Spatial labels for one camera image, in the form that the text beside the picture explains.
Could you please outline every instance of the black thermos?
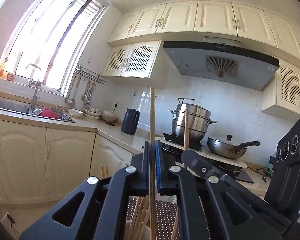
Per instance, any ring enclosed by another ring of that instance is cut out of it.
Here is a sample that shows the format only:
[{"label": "black thermos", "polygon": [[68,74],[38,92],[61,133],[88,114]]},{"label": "black thermos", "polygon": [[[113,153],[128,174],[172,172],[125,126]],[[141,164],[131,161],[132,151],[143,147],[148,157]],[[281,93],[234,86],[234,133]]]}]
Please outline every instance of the black thermos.
[{"label": "black thermos", "polygon": [[135,134],[139,122],[140,112],[135,109],[127,109],[121,125],[121,131],[128,134]]}]

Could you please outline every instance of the range hood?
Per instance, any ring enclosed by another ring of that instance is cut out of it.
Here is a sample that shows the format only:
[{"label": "range hood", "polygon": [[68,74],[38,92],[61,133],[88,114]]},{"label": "range hood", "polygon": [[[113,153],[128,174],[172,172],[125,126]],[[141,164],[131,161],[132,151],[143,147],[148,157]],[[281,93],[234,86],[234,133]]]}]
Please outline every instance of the range hood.
[{"label": "range hood", "polygon": [[228,39],[166,41],[163,49],[182,75],[215,79],[260,91],[279,68],[277,58],[241,48],[239,41]]}]

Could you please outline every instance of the pan handle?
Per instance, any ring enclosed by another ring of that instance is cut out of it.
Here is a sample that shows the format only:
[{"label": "pan handle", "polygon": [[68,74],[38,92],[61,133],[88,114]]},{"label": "pan handle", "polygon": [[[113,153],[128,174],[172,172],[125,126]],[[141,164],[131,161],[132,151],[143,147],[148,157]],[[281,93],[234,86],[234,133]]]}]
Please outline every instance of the pan handle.
[{"label": "pan handle", "polygon": [[194,98],[178,98],[179,104],[183,104],[183,100],[195,101]]},{"label": "pan handle", "polygon": [[246,142],[246,143],[241,143],[239,144],[236,149],[237,150],[241,150],[245,147],[248,147],[248,146],[259,146],[260,145],[260,142],[259,141],[252,141],[252,142]]},{"label": "pan handle", "polygon": [[211,124],[211,123],[216,123],[217,121],[209,121],[207,122],[207,125]]}]

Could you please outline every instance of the window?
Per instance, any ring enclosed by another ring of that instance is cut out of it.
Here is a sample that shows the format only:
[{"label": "window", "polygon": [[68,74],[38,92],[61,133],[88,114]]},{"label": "window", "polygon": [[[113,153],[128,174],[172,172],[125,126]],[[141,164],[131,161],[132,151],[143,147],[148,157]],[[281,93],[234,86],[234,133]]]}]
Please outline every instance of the window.
[{"label": "window", "polygon": [[5,71],[21,83],[40,80],[44,90],[63,94],[77,45],[103,7],[96,0],[41,0],[11,39]]}]

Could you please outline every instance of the sink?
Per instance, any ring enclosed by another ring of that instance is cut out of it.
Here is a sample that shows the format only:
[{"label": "sink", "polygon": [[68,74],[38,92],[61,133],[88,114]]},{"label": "sink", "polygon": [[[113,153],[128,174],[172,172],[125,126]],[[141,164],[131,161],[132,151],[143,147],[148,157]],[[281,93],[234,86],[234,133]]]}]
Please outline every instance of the sink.
[{"label": "sink", "polygon": [[38,116],[33,114],[33,110],[30,104],[25,105],[19,105],[16,103],[7,102],[4,100],[0,100],[0,110],[16,113],[16,114],[24,114],[24,115],[31,115],[38,118],[44,118],[44,119],[51,119],[51,120],[58,120],[63,122],[75,122],[73,119],[66,120],[69,116],[65,114],[63,111],[59,111],[56,109],[51,109],[59,118],[50,118],[50,117],[44,117],[44,116]]}]

